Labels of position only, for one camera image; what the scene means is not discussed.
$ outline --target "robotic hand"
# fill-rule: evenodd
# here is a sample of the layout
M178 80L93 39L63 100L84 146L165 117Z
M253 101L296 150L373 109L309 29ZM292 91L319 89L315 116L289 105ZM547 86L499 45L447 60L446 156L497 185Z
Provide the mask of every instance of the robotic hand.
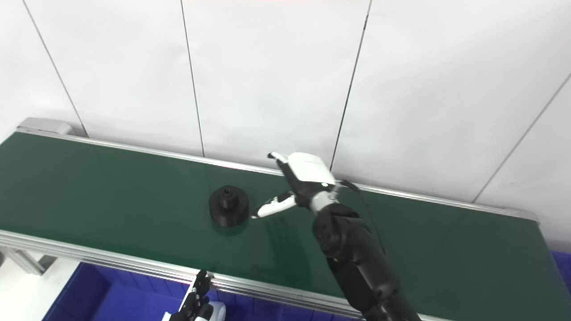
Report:
M291 191L252 215L262 218L295 205L315 215L313 235L349 304L367 321L420 321L403 296L398 277L359 215L337 201L339 185L323 161L311 154L269 153Z
M180 311L173 314L169 321L210 321L214 308L209 304L206 293L210 289L210 276L206 270L196 275L190 293L184 300Z

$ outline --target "robotic arm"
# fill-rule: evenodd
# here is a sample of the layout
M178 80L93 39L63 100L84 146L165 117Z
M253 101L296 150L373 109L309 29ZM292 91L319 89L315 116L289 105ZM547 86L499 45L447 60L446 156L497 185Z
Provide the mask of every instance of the robotic arm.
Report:
M316 215L313 235L349 304L367 321L420 321L369 228L355 211L337 201L339 185L323 161L306 153L268 157L276 160L291 191L270 199L252 218L295 205L311 210Z

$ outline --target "cable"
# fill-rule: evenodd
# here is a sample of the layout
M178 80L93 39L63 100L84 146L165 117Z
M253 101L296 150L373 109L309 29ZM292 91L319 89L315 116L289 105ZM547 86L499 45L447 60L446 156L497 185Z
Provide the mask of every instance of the cable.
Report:
M377 240L379 241L379 245L381 246L381 250L383 251L383 253L387 254L387 250L385 249L385 245L383 244L381 233L379 231L379 224L377 222L377 218L375 217L375 215L373 213L373 208L371 207L369 202L367 202L367 200L365 199L365 196L363 196L363 193L361 193L361 190L355 184L351 183L350 181L348 181L346 179L343 179L341 181L341 185L348 187L350 190L355 192L355 194L357 194L357 196L359 196L359 198L361 199L361 202L365 205L365 208L367 209L367 212L369 213L369 218L373 222L373 229L375 230L375 234L377 235Z

